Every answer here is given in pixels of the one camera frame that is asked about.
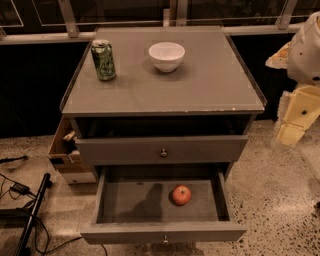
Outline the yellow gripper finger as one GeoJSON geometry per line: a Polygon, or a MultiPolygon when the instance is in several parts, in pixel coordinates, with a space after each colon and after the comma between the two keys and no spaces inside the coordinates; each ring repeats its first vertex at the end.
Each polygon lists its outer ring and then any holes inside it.
{"type": "Polygon", "coordinates": [[[276,142],[295,146],[320,116],[320,86],[298,84],[284,91],[278,107],[276,142]]]}

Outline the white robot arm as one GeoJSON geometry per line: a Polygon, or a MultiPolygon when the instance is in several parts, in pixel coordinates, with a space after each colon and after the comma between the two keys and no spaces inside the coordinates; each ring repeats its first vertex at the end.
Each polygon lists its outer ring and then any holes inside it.
{"type": "Polygon", "coordinates": [[[288,77],[297,82],[297,87],[280,99],[276,135],[279,144],[294,146],[320,116],[320,12],[311,14],[265,65],[286,69],[288,77]]]}

